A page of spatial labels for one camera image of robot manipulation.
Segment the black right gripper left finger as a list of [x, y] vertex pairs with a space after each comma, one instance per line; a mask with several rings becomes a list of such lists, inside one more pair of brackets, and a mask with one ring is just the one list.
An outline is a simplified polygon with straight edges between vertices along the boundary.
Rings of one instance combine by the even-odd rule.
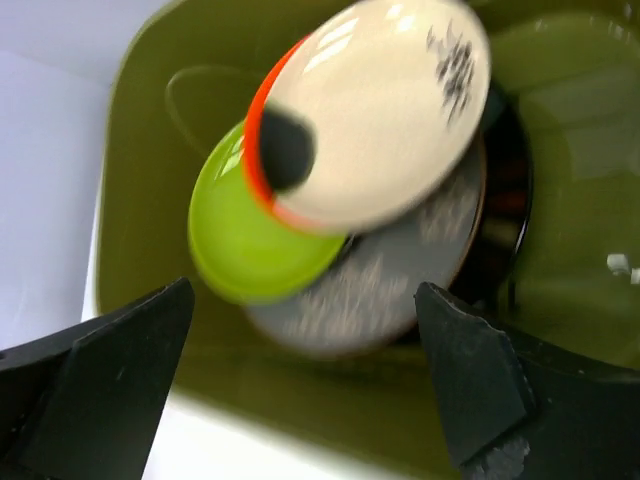
[[194, 302], [179, 278], [2, 351], [2, 478], [141, 478]]

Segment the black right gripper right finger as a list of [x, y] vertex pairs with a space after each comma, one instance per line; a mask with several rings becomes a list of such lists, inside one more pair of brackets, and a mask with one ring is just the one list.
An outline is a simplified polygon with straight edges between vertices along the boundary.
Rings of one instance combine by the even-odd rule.
[[433, 283], [414, 299], [447, 451], [463, 478], [638, 478], [638, 371], [491, 319]]

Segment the striped dark rim plate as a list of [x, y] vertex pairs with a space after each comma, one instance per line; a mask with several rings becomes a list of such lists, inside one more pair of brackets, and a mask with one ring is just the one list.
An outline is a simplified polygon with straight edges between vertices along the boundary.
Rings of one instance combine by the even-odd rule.
[[527, 134], [504, 89], [492, 83], [477, 140], [411, 215], [421, 250], [410, 290], [432, 282], [471, 305], [493, 305], [526, 233], [532, 190]]

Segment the grey reindeer plate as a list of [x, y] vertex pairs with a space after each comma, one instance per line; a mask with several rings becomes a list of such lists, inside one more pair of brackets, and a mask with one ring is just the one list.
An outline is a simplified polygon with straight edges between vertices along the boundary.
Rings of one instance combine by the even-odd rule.
[[277, 344], [315, 358], [382, 346], [416, 323], [423, 282], [449, 287], [478, 231], [487, 183], [486, 148], [476, 137], [449, 178], [418, 207], [347, 245], [309, 288], [245, 311]]

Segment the lime green plate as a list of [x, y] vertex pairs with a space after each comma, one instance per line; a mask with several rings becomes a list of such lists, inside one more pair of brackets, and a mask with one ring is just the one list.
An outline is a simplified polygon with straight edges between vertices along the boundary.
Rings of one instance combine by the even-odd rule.
[[235, 303], [272, 303], [318, 279], [348, 236], [291, 229], [264, 212], [241, 165], [243, 127], [239, 121], [221, 138], [199, 172], [188, 209], [188, 244], [210, 290]]

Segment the orange plate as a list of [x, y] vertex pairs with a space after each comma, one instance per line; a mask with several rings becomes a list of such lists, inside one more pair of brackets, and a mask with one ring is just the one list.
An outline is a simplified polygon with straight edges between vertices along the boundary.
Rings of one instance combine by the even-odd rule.
[[344, 236], [347, 227], [293, 203], [318, 164], [319, 124], [313, 117], [317, 101], [299, 87], [313, 45], [310, 34], [303, 36], [262, 80], [243, 127], [242, 169], [257, 204], [277, 222], [308, 234]]

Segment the cream plate with black patch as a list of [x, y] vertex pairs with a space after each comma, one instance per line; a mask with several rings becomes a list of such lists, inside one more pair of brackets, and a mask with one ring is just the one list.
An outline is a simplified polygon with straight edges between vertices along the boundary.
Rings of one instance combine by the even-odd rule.
[[488, 35], [462, 1], [357, 1], [310, 35], [299, 87], [317, 101], [318, 164], [293, 203], [365, 231], [459, 163], [488, 97]]

